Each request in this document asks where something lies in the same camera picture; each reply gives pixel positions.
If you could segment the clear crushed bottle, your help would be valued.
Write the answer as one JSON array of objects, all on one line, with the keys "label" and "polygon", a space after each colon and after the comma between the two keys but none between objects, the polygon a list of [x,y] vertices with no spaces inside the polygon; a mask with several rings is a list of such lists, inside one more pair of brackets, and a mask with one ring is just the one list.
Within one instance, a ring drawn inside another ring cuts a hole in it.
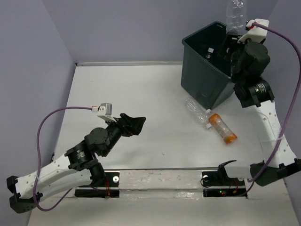
[{"label": "clear crushed bottle", "polygon": [[204,56],[204,59],[207,60],[208,62],[212,62],[214,56],[214,49],[213,48],[208,48],[207,52]]}]

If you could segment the clear bottle white cap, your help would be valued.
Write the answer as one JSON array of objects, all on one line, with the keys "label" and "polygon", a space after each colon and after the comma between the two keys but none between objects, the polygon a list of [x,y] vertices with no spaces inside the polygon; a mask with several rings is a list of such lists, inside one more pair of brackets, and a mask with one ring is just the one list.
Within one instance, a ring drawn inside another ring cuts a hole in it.
[{"label": "clear bottle white cap", "polygon": [[228,0],[226,9],[226,32],[244,35],[246,30],[246,0]]}]

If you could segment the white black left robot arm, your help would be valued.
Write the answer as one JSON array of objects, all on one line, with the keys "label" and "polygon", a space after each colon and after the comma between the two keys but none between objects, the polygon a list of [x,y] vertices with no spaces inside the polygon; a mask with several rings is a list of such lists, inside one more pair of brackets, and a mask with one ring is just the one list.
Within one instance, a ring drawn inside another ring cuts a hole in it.
[{"label": "white black left robot arm", "polygon": [[121,137],[138,136],[146,117],[125,113],[107,121],[106,128],[94,128],[83,141],[67,150],[52,163],[23,177],[10,176],[7,187],[13,194],[10,207],[16,213],[28,212],[49,196],[77,186],[99,187],[106,174],[98,157],[106,157]]}]

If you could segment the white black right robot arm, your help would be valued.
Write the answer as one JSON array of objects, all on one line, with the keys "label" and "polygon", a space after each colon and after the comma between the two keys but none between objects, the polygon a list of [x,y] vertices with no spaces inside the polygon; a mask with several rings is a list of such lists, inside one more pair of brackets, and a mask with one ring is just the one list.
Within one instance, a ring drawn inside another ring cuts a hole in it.
[{"label": "white black right robot arm", "polygon": [[301,161],[291,150],[278,120],[274,94],[262,73],[270,62],[263,42],[254,38],[240,41],[240,36],[228,32],[219,56],[230,62],[230,77],[234,92],[242,108],[250,116],[259,139],[263,160],[252,163],[244,172],[234,172],[227,166],[216,173],[217,181],[226,185],[233,178],[252,179],[259,186],[266,186],[301,170]]}]

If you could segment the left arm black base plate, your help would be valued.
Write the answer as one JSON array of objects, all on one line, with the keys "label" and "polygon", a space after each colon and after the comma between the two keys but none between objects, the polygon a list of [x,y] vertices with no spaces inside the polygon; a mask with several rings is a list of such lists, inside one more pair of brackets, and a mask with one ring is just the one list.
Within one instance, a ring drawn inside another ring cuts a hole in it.
[{"label": "left arm black base plate", "polygon": [[120,171],[106,170],[106,179],[100,186],[80,186],[75,189],[74,195],[77,198],[119,198]]}]

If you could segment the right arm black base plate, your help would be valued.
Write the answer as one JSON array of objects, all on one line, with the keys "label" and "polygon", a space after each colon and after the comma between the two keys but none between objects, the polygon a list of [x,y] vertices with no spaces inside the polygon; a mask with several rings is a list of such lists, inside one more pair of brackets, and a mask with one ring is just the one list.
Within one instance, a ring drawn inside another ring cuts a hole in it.
[{"label": "right arm black base plate", "polygon": [[204,198],[237,197],[246,192],[244,181],[237,178],[221,178],[217,171],[203,172],[200,183]]}]

